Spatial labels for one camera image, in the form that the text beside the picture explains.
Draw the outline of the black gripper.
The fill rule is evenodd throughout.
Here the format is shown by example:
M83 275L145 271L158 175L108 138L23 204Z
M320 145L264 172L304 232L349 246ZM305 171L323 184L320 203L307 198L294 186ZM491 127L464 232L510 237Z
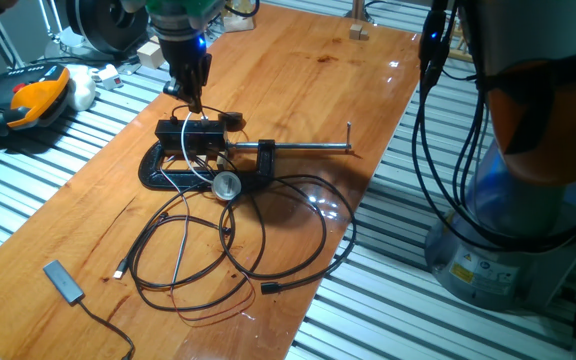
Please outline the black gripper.
M171 76L162 92L186 101L191 112L201 113L202 88L207 84L212 61L204 35L199 33L182 41L160 39L160 46Z

